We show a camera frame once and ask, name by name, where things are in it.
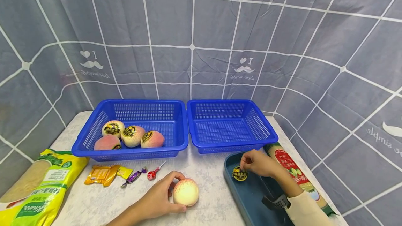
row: red lollipop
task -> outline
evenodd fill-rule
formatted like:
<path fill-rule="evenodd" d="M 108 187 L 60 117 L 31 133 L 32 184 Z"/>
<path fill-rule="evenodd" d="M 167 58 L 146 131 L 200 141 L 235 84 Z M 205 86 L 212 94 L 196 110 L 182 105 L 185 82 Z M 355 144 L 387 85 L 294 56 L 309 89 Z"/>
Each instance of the red lollipop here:
<path fill-rule="evenodd" d="M 152 181 L 153 179 L 156 178 L 156 173 L 158 173 L 159 170 L 161 170 L 161 167 L 166 163 L 166 161 L 164 161 L 159 167 L 156 168 L 156 170 L 154 171 L 149 171 L 147 178 L 148 180 Z"/>

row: shower curtain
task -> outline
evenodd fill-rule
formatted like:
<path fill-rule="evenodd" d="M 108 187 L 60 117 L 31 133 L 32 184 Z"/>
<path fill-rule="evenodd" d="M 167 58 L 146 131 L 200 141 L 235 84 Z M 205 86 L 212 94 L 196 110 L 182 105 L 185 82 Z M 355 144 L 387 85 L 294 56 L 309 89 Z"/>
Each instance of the shower curtain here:
<path fill-rule="evenodd" d="M 400 225 L 402 0 L 0 0 L 0 196 L 103 99 L 249 99 L 350 225 Z"/>

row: sleeve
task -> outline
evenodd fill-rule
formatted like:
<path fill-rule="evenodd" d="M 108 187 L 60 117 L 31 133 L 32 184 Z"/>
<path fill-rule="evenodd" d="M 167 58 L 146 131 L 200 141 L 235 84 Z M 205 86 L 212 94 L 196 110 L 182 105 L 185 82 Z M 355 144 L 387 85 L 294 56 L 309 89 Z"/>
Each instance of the sleeve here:
<path fill-rule="evenodd" d="M 333 225 L 306 191 L 296 197 L 288 198 L 288 200 L 290 207 L 285 211 L 295 226 Z"/>

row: black clip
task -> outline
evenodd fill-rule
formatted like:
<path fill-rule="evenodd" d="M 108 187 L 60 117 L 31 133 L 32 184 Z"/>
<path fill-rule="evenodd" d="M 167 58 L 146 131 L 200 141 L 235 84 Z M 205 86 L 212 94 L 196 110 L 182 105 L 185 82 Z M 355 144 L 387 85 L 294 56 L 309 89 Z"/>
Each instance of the black clip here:
<path fill-rule="evenodd" d="M 269 208 L 270 210 L 280 210 L 290 207 L 290 202 L 286 195 L 281 195 L 274 201 L 270 200 L 266 195 L 264 195 L 261 201 L 264 203 L 265 207 Z"/>

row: blue plastic basket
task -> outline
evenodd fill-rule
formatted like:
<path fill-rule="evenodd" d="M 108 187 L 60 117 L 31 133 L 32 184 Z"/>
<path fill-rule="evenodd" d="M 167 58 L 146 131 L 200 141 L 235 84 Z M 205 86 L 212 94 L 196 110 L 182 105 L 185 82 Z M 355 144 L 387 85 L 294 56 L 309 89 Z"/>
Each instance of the blue plastic basket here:
<path fill-rule="evenodd" d="M 191 100 L 187 118 L 191 140 L 200 154 L 260 149 L 278 141 L 253 101 Z"/>
<path fill-rule="evenodd" d="M 125 126 L 137 125 L 145 131 L 156 130 L 163 134 L 163 147 L 128 148 L 122 143 L 120 150 L 94 150 L 102 136 L 103 125 L 119 120 Z M 78 157 L 91 157 L 96 161 L 136 160 L 175 157 L 188 146 L 186 108 L 178 100 L 107 99 L 98 104 L 85 123 L 72 147 Z"/>

